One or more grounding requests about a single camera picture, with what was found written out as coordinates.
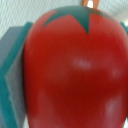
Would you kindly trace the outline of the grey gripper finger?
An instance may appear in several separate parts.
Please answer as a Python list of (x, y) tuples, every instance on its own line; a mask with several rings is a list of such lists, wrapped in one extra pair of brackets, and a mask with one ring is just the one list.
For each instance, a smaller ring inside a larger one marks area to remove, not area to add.
[(0, 40), (0, 128), (23, 128), (23, 51), (32, 23), (10, 27)]

